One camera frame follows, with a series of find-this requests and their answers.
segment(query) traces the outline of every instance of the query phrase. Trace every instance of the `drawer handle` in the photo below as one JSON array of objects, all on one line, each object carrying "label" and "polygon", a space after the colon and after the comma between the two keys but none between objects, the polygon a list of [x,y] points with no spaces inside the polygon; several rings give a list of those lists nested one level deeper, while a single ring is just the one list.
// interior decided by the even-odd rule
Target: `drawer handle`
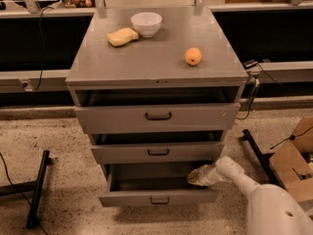
[{"label": "drawer handle", "polygon": [[164,198],[150,197],[150,203],[152,205],[167,205],[169,203],[169,197],[164,197]]},{"label": "drawer handle", "polygon": [[164,149],[164,152],[163,153],[156,153],[156,152],[154,152],[154,151],[152,151],[152,150],[148,150],[148,154],[150,155],[150,156],[166,156],[166,155],[168,155],[169,154],[169,149]]},{"label": "drawer handle", "polygon": [[149,115],[148,113],[145,113],[146,120],[152,120],[152,121],[157,121],[157,120],[169,120],[172,118],[172,113],[169,112],[167,115]]}]

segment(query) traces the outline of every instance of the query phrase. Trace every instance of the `gray drawer cabinet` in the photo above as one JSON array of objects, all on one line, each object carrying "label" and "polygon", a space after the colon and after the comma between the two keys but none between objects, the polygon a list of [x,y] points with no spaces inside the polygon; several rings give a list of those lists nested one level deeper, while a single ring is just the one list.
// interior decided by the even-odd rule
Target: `gray drawer cabinet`
[{"label": "gray drawer cabinet", "polygon": [[[246,84],[208,8],[151,10],[165,22],[157,37],[120,48],[104,36],[117,25],[131,26],[128,20],[143,9],[96,13],[67,77],[77,118],[107,179],[99,198],[104,207],[215,201],[216,191],[188,184],[187,176],[220,156]],[[181,51],[190,44],[202,50],[195,68]]]}]

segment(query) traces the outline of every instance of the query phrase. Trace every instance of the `cardboard box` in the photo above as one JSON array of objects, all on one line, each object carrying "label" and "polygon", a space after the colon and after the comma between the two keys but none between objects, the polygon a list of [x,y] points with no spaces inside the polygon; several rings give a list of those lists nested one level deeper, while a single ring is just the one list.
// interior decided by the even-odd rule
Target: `cardboard box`
[{"label": "cardboard box", "polygon": [[[270,158],[282,185],[303,205],[313,203],[313,178],[308,176],[313,176],[313,169],[303,158],[304,154],[313,153],[313,128],[308,130],[312,126],[313,117],[304,117],[292,133],[295,139],[286,141]],[[306,179],[301,179],[301,175],[307,175]]]}]

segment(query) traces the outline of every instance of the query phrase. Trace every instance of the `gray tabletop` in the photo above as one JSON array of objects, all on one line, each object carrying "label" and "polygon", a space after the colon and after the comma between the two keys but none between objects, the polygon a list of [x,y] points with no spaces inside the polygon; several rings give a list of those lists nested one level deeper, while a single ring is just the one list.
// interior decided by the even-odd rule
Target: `gray tabletop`
[{"label": "gray tabletop", "polygon": [[[131,17],[140,12],[156,12],[162,16],[159,32],[121,47],[111,46],[106,34],[132,27]],[[190,47],[198,47],[202,52],[202,61],[196,67],[185,62],[185,52]],[[67,84],[245,78],[246,71],[208,7],[125,8],[105,9],[102,14],[95,14]]]}]

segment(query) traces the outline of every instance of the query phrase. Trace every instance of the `bottom drawer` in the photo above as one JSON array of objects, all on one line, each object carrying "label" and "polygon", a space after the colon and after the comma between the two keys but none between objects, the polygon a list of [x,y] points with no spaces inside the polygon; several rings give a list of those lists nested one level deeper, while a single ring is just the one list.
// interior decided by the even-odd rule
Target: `bottom drawer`
[{"label": "bottom drawer", "polygon": [[183,205],[214,202],[218,192],[187,182],[188,174],[209,162],[111,164],[104,207]]}]

